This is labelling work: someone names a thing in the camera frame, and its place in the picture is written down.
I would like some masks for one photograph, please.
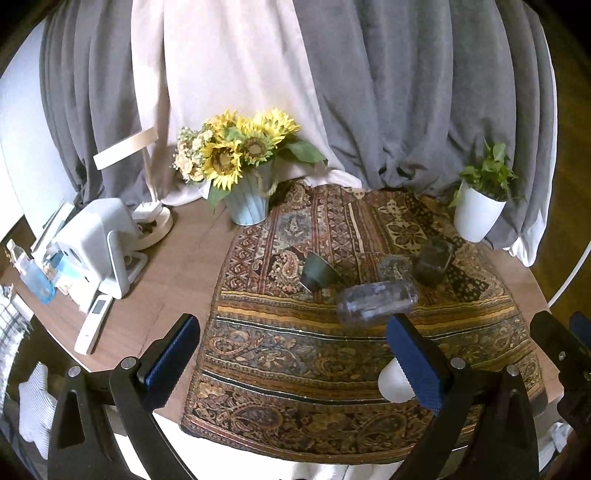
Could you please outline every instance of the white wall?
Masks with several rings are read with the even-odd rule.
[[[41,103],[39,52],[44,25],[43,21],[31,32],[0,78],[3,163],[35,236],[42,233],[61,201],[75,196]],[[2,181],[0,173],[0,189],[4,190]]]
[[[20,217],[22,217],[22,207],[18,203],[17,194],[14,193],[8,177],[0,144],[0,239],[6,236]]]

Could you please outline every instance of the paisley tablecloth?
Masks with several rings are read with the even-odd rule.
[[[187,433],[299,462],[387,463],[407,455],[431,413],[378,391],[392,359],[384,327],[347,335],[335,315],[346,286],[378,281],[388,255],[416,257],[433,236],[454,259],[436,288],[419,286],[409,315],[448,357],[474,367],[518,366],[530,397],[543,390],[525,321],[480,245],[465,242],[448,210],[406,190],[365,192],[299,182],[259,225],[236,235],[187,396]],[[343,284],[310,294],[299,283],[306,252],[327,259]],[[473,409],[460,442],[478,416]]]

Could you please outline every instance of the potted plant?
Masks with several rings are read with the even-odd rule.
[[[276,158],[305,163],[326,162],[318,149],[296,136],[300,126],[273,109],[253,118],[226,110],[200,130],[182,127],[173,167],[187,183],[210,180],[207,200],[224,200],[238,225],[256,225],[268,215],[269,197],[277,188]]]
[[[453,224],[469,242],[479,242],[491,230],[509,199],[509,185],[517,178],[505,164],[506,145],[491,148],[486,140],[485,158],[479,167],[469,165],[450,206],[456,207]]]

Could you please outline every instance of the gray curtain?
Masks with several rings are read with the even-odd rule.
[[[294,5],[329,143],[347,171],[374,189],[441,195],[482,156],[485,137],[504,142],[519,179],[487,240],[512,245],[535,221],[551,174],[554,96],[537,15],[521,0]]]
[[[47,18],[41,97],[53,141],[82,203],[150,199],[141,153],[99,171],[98,152],[141,130],[131,67],[132,0],[67,0]]]

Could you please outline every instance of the white flower pot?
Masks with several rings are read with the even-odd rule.
[[[506,202],[497,202],[462,182],[460,202],[453,224],[457,233],[469,242],[477,243],[491,230]]]

